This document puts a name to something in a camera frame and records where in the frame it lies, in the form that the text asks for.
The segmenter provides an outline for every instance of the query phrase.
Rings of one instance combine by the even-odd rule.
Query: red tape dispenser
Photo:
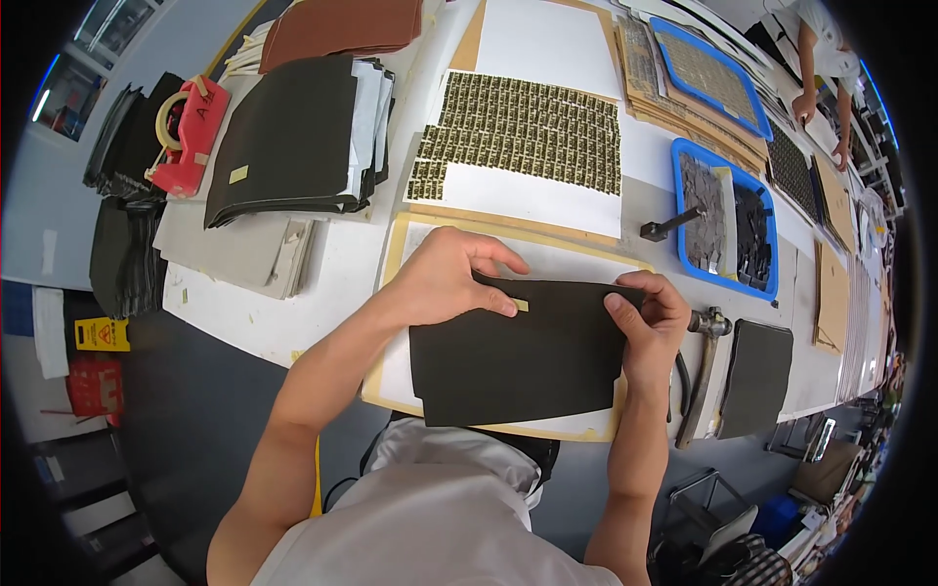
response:
[[[195,195],[230,98],[203,75],[183,83],[159,107],[157,138],[163,149],[144,177],[177,198]]]

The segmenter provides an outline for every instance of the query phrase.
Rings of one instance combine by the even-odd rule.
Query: hand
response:
[[[498,277],[495,261],[520,275],[529,272],[522,257],[496,238],[436,228],[378,295],[390,300],[401,326],[445,322],[476,308],[514,317],[518,308],[506,294],[472,279],[473,269]]]
[[[794,111],[794,119],[802,122],[802,124],[807,124],[813,120],[814,113],[817,112],[814,95],[802,94],[792,100],[792,110]]]
[[[834,157],[834,160],[837,160],[837,155],[840,155],[840,162],[837,163],[837,170],[841,173],[847,171],[847,159],[850,158],[850,141],[846,139],[840,139],[840,142],[837,143],[837,147],[834,149],[834,152],[831,153]]]
[[[668,279],[649,271],[620,275],[615,283],[646,293],[641,312],[618,293],[603,300],[628,339],[622,370],[629,392],[660,395],[667,401],[668,378],[688,331],[690,306]]]

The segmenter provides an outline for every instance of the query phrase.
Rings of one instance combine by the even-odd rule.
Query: tabletop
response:
[[[279,301],[241,289],[229,283],[170,263],[164,285],[163,308],[187,323],[239,348],[285,368],[309,346],[323,338],[358,309],[375,291],[379,267],[393,213],[406,209],[401,202],[407,174],[431,109],[435,88],[471,20],[477,2],[445,4],[429,23],[430,31],[409,71],[406,93],[397,96],[398,105],[391,126],[396,129],[388,152],[389,178],[377,186],[371,198],[368,221],[341,218],[317,222],[310,252],[308,283],[301,294]],[[613,12],[619,8],[602,5]],[[797,95],[794,82],[779,73],[775,78],[782,100],[790,103]],[[640,123],[627,115],[620,116],[622,149],[622,237],[610,250],[652,264],[667,276],[698,310],[720,306],[732,321],[747,319],[777,325],[794,334],[793,366],[789,388],[779,414],[779,421],[803,416],[831,407],[839,401],[840,388],[847,384],[841,367],[843,357],[825,353],[812,345],[816,314],[817,289],[814,267],[814,240],[824,236],[804,218],[803,212],[787,198],[772,193],[779,233],[778,307],[756,297],[737,293],[719,285],[690,277],[676,254],[676,238],[652,243],[639,237],[640,227],[648,221],[664,221],[675,215],[671,142],[677,135],[668,130]],[[808,143],[827,152],[833,150],[837,137],[821,115],[799,135]],[[859,184],[851,177],[851,191]],[[851,260],[841,257],[845,265]],[[857,375],[864,383],[872,380],[880,352],[878,307],[882,303],[880,283],[872,273],[876,258],[860,264],[866,273],[857,278],[870,279],[870,319],[875,321],[864,331],[861,362],[867,365]],[[733,337],[721,338],[711,380],[706,386],[704,416],[695,438],[711,435],[717,423],[717,411],[726,384]],[[703,338],[687,334],[681,345],[691,380],[696,377],[703,348]],[[680,400],[679,384],[672,389],[673,421],[669,436],[680,427],[676,406]]]

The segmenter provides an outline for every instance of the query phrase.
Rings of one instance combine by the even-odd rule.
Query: white shirt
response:
[[[838,78],[843,88],[852,96],[860,75],[860,60],[856,53],[840,49],[844,40],[840,27],[818,0],[797,0],[787,8],[766,14],[760,20],[769,35],[776,39],[776,46],[788,66],[799,76],[801,64],[798,60],[797,45],[801,21],[804,21],[818,38],[814,44],[814,72],[817,75]],[[784,28],[785,35],[781,34],[779,25]]]
[[[392,423],[376,451],[377,470],[353,484],[328,514],[288,531],[251,585],[622,586],[610,570],[578,563],[530,532],[525,497],[539,470],[531,475],[537,466],[531,468],[529,458],[458,429],[456,444],[475,443],[470,453],[488,456],[477,464],[392,461],[447,459],[447,451],[465,459],[466,452],[447,450],[443,440],[455,428],[429,428],[426,442],[401,450],[398,440],[422,435],[417,428],[422,420]]]

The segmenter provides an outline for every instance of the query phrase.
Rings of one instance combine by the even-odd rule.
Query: blue plastic tray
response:
[[[691,33],[687,32],[679,26],[675,26],[667,21],[663,21],[660,18],[652,17],[648,20],[648,23],[651,24],[651,28],[656,33],[668,33],[669,35],[674,35],[677,38],[685,41],[687,44],[693,45],[697,49],[700,49],[702,52],[710,55],[727,68],[730,69],[733,73],[739,76],[739,81],[742,82],[743,88],[746,89],[746,95],[749,97],[749,103],[752,106],[752,111],[755,113],[756,122],[758,126],[753,126],[749,120],[745,120],[736,116],[734,113],[730,113],[726,110],[726,107],[722,103],[717,101],[712,96],[707,95],[705,92],[696,88],[692,85],[689,85],[683,79],[681,79],[677,73],[674,71],[674,65],[671,62],[671,56],[668,55],[668,48],[664,46],[664,43],[658,41],[658,46],[661,48],[661,54],[664,55],[664,63],[668,67],[668,74],[671,76],[671,82],[674,84],[677,89],[681,90],[686,94],[694,96],[701,102],[715,108],[718,112],[725,115],[727,118],[730,118],[739,126],[749,130],[756,136],[761,136],[767,141],[772,140],[772,128],[768,125],[768,118],[765,117],[765,108],[763,108],[762,102],[759,101],[759,94],[756,93],[756,88],[752,85],[752,80],[749,78],[749,74],[743,69],[738,63],[733,59],[728,57],[726,53],[720,51],[719,49],[714,48],[712,45],[707,43],[700,38],[693,36]]]
[[[772,247],[772,260],[769,264],[768,283],[765,287],[765,291],[744,285],[731,278],[708,273],[699,266],[691,264],[688,260],[688,251],[684,241],[684,226],[677,227],[677,256],[681,259],[681,264],[684,265],[684,268],[692,277],[716,283],[720,287],[726,287],[727,289],[739,291],[746,295],[759,297],[765,301],[774,300],[776,295],[779,294],[779,235],[775,229],[775,206],[772,205],[772,196],[769,194],[768,189],[765,188],[761,181],[739,167],[736,167],[720,155],[711,153],[699,144],[692,143],[687,139],[674,139],[674,142],[671,143],[671,158],[674,164],[674,187],[677,197],[678,214],[684,213],[684,181],[681,178],[681,153],[687,153],[710,167],[729,167],[730,174],[733,176],[733,183],[758,193],[760,199],[762,199],[763,207],[766,210],[772,211],[771,215],[765,218],[765,237],[768,240],[769,246]]]

